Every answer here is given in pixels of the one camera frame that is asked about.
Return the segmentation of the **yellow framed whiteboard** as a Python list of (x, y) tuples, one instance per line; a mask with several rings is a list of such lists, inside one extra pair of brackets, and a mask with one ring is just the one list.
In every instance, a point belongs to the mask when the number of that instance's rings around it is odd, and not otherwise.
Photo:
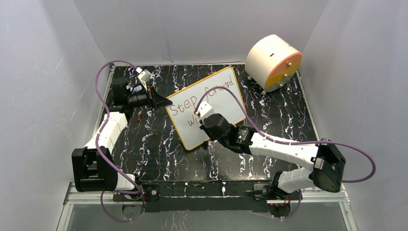
[(202, 103), (208, 103), (215, 113), (223, 115), (231, 124), (243, 121), (245, 115), (235, 99), (239, 99), (242, 106), (245, 103), (232, 67), (226, 67), (168, 97), (172, 104), (166, 107), (166, 111), (188, 151), (209, 140), (205, 132), (199, 129), (199, 117), (193, 111), (205, 92), (217, 86), (229, 89), (233, 95), (224, 89), (215, 89), (204, 96)]

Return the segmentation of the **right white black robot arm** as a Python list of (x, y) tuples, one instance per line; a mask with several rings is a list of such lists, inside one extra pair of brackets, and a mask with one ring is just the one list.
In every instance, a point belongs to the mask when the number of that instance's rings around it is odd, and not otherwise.
[(235, 153), (264, 155), (298, 165), (299, 169), (275, 174), (271, 194), (277, 199), (310, 187), (331, 193), (341, 189), (346, 160), (334, 144), (301, 144), (262, 135), (252, 127), (229, 123), (221, 114), (201, 119), (200, 129), (210, 140)]

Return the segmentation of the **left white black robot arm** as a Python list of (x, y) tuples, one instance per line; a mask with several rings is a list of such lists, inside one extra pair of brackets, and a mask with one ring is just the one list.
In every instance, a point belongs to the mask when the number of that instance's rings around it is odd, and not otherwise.
[(125, 77), (114, 79), (111, 90), (112, 103), (102, 124), (84, 147), (72, 152), (75, 187), (79, 192), (120, 192), (139, 200), (143, 186), (135, 175), (124, 173), (114, 164), (111, 152), (136, 107), (155, 110), (170, 106), (172, 101), (161, 96), (152, 84), (140, 81), (130, 86)]

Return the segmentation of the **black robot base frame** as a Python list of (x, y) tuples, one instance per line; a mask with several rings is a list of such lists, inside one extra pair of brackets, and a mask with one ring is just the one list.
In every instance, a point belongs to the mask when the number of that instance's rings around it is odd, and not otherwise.
[(274, 193), (269, 180), (141, 181), (143, 196), (114, 195), (115, 202), (145, 205), (146, 212), (236, 211), (290, 214), (295, 196)]

